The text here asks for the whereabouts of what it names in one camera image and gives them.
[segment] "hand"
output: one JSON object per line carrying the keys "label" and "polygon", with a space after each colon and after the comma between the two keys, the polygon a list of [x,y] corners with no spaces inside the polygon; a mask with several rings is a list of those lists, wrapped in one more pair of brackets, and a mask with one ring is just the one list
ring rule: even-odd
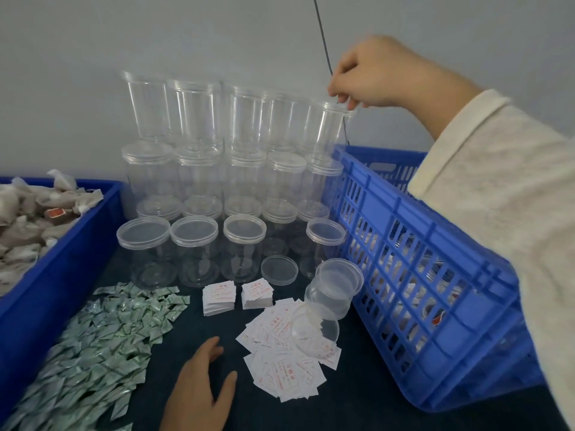
{"label": "hand", "polygon": [[328,92],[355,109],[396,106],[410,111],[434,139],[482,89],[387,36],[372,36],[343,54]]}
{"label": "hand", "polygon": [[372,36],[344,53],[328,87],[331,96],[353,110],[368,106],[400,106],[410,77],[427,61],[398,40]]}
{"label": "hand", "polygon": [[221,431],[228,419],[236,390],[237,372],[231,372],[214,402],[208,367],[224,353],[218,347],[219,337],[212,337],[201,345],[194,356],[182,367],[172,391],[160,431]]}

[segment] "dark table surface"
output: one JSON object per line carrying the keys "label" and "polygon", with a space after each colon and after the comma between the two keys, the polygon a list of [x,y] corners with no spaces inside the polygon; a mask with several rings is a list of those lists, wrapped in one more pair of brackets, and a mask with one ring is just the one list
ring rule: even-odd
{"label": "dark table surface", "polygon": [[[127,281],[129,255],[119,249],[97,287]],[[308,283],[300,274],[289,286],[275,286],[274,299],[303,299]],[[338,346],[342,353],[338,369],[322,366],[327,382],[318,388],[319,396],[280,403],[253,384],[243,360],[249,352],[235,340],[261,311],[242,310],[238,292],[234,310],[204,317],[201,291],[193,291],[189,307],[176,319],[172,331],[164,336],[162,344],[152,348],[146,383],[133,392],[126,416],[110,423],[108,411],[98,429],[113,430],[133,422],[133,431],[158,430],[184,362],[206,339],[219,336],[225,351],[210,368],[214,396],[230,371],[238,373],[226,430],[568,430],[546,387],[446,413],[421,412],[397,388],[353,306],[340,321]]]}

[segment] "white sweater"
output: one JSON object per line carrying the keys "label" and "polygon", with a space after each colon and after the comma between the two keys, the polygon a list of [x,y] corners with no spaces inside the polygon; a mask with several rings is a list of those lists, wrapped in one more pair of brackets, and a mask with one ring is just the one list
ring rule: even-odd
{"label": "white sweater", "polygon": [[575,430],[575,151],[495,91],[445,128],[409,191],[519,277],[541,369]]}

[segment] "blue plastic bin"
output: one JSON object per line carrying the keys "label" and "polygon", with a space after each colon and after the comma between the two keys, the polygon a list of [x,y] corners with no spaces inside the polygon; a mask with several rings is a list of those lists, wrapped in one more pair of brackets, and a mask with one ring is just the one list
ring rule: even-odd
{"label": "blue plastic bin", "polygon": [[544,384],[509,263],[406,193],[425,153],[347,147],[332,217],[365,283],[355,308],[413,405],[440,412]]}
{"label": "blue plastic bin", "polygon": [[[52,179],[25,179],[52,186]],[[0,177],[0,184],[10,183]],[[85,189],[102,189],[104,200],[25,273],[0,299],[0,427],[36,378],[48,349],[91,294],[117,247],[116,230],[126,219],[119,181],[78,180]]]}

